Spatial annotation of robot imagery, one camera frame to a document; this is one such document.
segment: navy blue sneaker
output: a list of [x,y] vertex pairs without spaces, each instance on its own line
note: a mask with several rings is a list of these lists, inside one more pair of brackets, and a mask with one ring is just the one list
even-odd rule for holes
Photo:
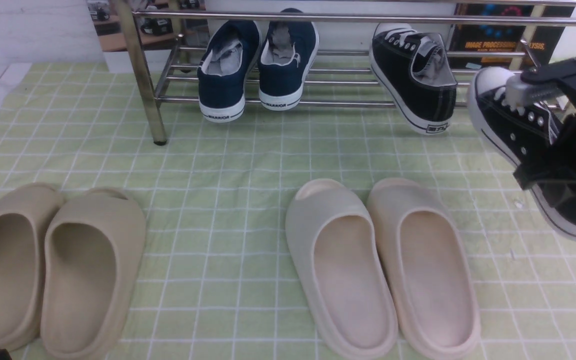
[[[285,13],[301,13],[285,9]],[[273,21],[259,57],[259,100],[266,109],[284,111],[299,104],[304,82],[320,48],[312,22]]]
[[261,50],[254,21],[230,20],[212,35],[197,69],[199,108],[213,123],[228,123],[244,112],[246,79]]

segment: slide sandal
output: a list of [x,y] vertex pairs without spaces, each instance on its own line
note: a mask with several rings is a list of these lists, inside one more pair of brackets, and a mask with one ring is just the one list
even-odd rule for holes
[[397,317],[362,201],[335,180],[311,180],[290,203],[285,228],[324,342],[350,360],[388,353],[397,340]]
[[101,359],[121,336],[146,243],[146,217],[123,191],[97,187],[55,215],[45,241],[41,338],[58,359]]
[[39,335],[44,291],[44,237],[64,204],[49,184],[24,185],[0,198],[0,349]]
[[428,358],[461,359],[480,342],[482,326],[466,252],[448,210],[404,178],[377,182],[367,207],[404,337]]

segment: green checkered mat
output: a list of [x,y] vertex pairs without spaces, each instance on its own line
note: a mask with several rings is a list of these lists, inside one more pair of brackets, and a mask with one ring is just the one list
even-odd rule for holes
[[[169,93],[194,95],[196,84]],[[306,93],[386,99],[371,87]],[[394,176],[436,191],[462,232],[483,328],[469,360],[576,360],[576,243],[550,230],[466,110],[436,137],[412,132],[390,109],[249,105],[222,125],[203,121],[196,105],[161,112],[167,146],[153,144],[132,74],[82,63],[34,64],[0,109],[0,197],[30,182],[67,198],[119,187],[147,215],[139,278],[110,359],[337,359],[318,338],[293,268],[286,207],[311,179],[338,180],[365,199]],[[41,340],[13,357],[50,358]],[[422,357],[400,336],[386,358]]]

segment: shoe rack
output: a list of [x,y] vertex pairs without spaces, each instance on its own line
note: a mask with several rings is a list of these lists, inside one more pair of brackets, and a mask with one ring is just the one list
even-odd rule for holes
[[[330,14],[330,13],[260,13],[260,12],[226,12],[226,11],[201,11],[192,9],[180,9],[178,0],[168,0],[169,8],[160,10],[133,10],[131,0],[111,0],[119,15],[121,29],[125,36],[126,47],[132,69],[137,79],[137,86],[146,111],[146,118],[150,126],[153,141],[158,146],[166,145],[168,139],[160,105],[162,103],[198,103],[196,96],[171,96],[166,94],[170,82],[198,82],[197,77],[175,75],[175,71],[195,71],[198,64],[190,63],[191,53],[203,53],[202,47],[188,46],[185,39],[185,28],[182,19],[208,19],[208,20],[254,20],[254,21],[312,21],[312,22],[338,22],[338,23],[409,23],[409,24],[448,24],[448,25],[515,25],[525,27],[523,37],[519,41],[518,48],[513,52],[476,52],[476,51],[448,51],[448,57],[494,57],[512,59],[510,70],[519,71],[519,66],[525,57],[534,59],[528,44],[533,38],[535,28],[538,27],[576,27],[576,18],[566,17],[541,17],[546,6],[576,7],[576,0],[494,0],[499,5],[532,5],[530,16],[473,16],[473,15],[448,15],[448,16],[418,16],[418,15],[395,15],[395,14]],[[387,0],[390,2],[402,2],[404,0]],[[487,4],[489,0],[422,0],[428,3],[462,3],[462,4]],[[140,34],[137,18],[172,19],[173,29],[176,33],[174,48],[170,51],[163,73],[156,85],[148,68],[144,43]],[[367,50],[319,50],[319,56],[355,56],[367,57]],[[474,75],[477,70],[453,69],[457,76]],[[332,75],[366,75],[370,74],[369,68],[311,68],[313,74]],[[379,86],[377,80],[306,80],[306,86],[350,86],[365,87]],[[460,87],[468,87],[469,82],[459,82]],[[247,98],[247,103],[259,104],[258,98]],[[300,107],[335,107],[335,108],[392,108],[392,101],[369,101],[369,100],[308,100],[302,99]],[[466,103],[457,103],[457,107],[465,107]]]

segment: white rubber sole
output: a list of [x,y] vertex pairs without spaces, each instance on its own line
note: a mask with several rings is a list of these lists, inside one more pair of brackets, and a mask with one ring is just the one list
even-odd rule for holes
[[252,61],[250,61],[250,65],[246,71],[246,76],[244,77],[244,84],[243,84],[243,94],[241,99],[230,107],[224,107],[221,109],[215,109],[214,107],[208,107],[202,104],[201,98],[199,99],[199,109],[203,114],[203,118],[210,121],[211,123],[230,123],[231,121],[235,121],[244,114],[244,108],[246,107],[246,83],[248,81],[248,77],[250,72],[257,64],[259,59],[259,54],[261,53],[261,49],[263,47],[263,38],[261,36],[261,29],[259,28],[259,23],[257,21],[253,21],[254,25],[256,26],[256,31],[259,34],[259,46],[257,47],[256,51],[254,52],[254,57]]
[[[519,164],[521,164],[521,161],[490,128],[482,114],[482,111],[477,105],[476,84],[478,75],[479,73],[474,76],[470,87],[468,87],[468,114],[470,115],[470,121],[483,141],[492,146],[499,155],[505,158],[516,169]],[[541,215],[546,219],[546,222],[550,227],[558,234],[562,235],[562,237],[576,241],[576,225],[563,218],[562,215],[557,212],[557,209],[548,205],[541,187],[533,186],[530,189],[530,193],[537,203],[539,212],[541,212]]]
[[320,49],[320,32],[317,30],[315,23],[312,23],[312,27],[315,30],[315,48],[312,50],[308,63],[306,64],[306,69],[303,71],[301,86],[297,91],[283,96],[271,96],[259,89],[259,100],[261,101],[261,105],[266,109],[274,112],[285,112],[286,110],[290,110],[299,105],[299,102],[302,100],[302,95],[304,94],[304,82],[313,67],[315,58],[317,57],[317,52]]
[[368,51],[368,59],[370,60],[370,69],[372,73],[377,78],[379,84],[381,84],[384,89],[386,89],[392,96],[395,105],[401,110],[401,113],[406,118],[410,127],[414,132],[421,135],[438,135],[446,131],[450,126],[450,119],[446,121],[428,121],[424,120],[419,116],[416,116],[409,107],[406,106],[402,96],[395,89],[395,87],[390,83],[384,72],[377,65],[375,61],[375,56],[373,55],[373,47],[370,46],[370,51]]
[[237,104],[232,105],[231,107],[224,107],[222,109],[214,109],[212,107],[208,107],[203,105],[199,102],[199,109],[203,114],[203,118],[211,121],[212,123],[230,123],[231,121],[235,121],[242,114],[244,114],[244,107],[246,106],[246,94],[241,96],[241,99],[237,102]]

